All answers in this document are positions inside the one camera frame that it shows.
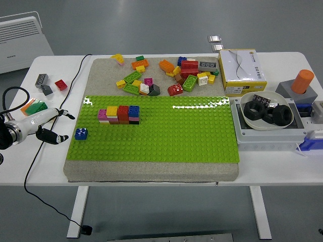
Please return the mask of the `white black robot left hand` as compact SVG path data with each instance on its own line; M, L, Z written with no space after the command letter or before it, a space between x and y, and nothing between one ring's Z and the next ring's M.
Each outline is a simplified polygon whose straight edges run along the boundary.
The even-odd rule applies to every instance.
M70 119L75 119L75 117L72 116L67 110L48 108L32 114L23 120L10 121L10 125L14 128L14 131L16 131L17 134L14 143L19 144L23 142L28 135L35 134L40 126L44 125L55 117L62 115L67 116Z

